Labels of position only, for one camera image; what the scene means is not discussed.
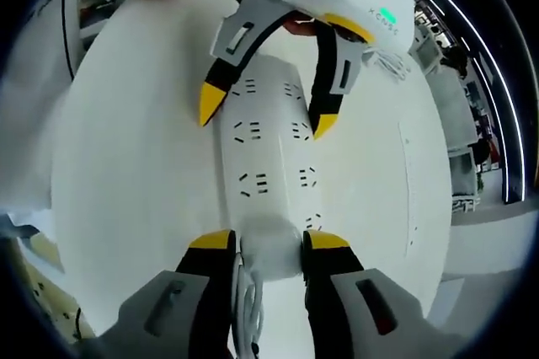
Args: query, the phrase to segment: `white table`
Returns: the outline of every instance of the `white table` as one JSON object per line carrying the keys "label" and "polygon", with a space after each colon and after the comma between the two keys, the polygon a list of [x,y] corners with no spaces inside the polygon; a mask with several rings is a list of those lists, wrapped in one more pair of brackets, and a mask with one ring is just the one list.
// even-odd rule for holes
{"label": "white table", "polygon": [[[128,0],[93,43],[67,97],[53,170],[57,242],[70,290],[97,333],[189,242],[223,225],[216,131],[196,125],[220,18],[234,0]],[[264,52],[310,88],[316,41],[280,30]],[[421,71],[397,83],[365,67],[317,141],[327,222],[366,267],[430,310],[451,222],[444,134]],[[264,286],[264,357],[313,357],[302,279]]]}

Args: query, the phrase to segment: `person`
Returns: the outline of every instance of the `person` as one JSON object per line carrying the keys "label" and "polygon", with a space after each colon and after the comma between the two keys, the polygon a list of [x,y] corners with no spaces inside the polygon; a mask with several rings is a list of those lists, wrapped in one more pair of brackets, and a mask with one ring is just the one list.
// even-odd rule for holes
{"label": "person", "polygon": [[490,157],[491,146],[490,141],[486,138],[480,138],[478,142],[471,146],[473,152],[473,161],[476,165],[481,165]]}
{"label": "person", "polygon": [[[55,126],[83,48],[80,0],[37,0],[8,56],[0,82],[0,213],[26,220],[51,208]],[[286,28],[301,34],[301,24]]]}
{"label": "person", "polygon": [[466,78],[468,75],[467,64],[468,56],[464,49],[460,46],[451,46],[442,49],[444,57],[440,60],[440,64],[448,66],[456,70],[461,78]]}

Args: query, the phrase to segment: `white cloth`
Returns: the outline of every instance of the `white cloth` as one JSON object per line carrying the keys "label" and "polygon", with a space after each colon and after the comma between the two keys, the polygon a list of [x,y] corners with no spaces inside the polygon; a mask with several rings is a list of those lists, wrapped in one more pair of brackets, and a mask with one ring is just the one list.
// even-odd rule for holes
{"label": "white cloth", "polygon": [[[67,42],[75,71],[83,55],[79,2],[65,0]],[[61,18],[61,0],[37,1],[0,83],[0,210],[51,207],[54,128],[72,81]]]}

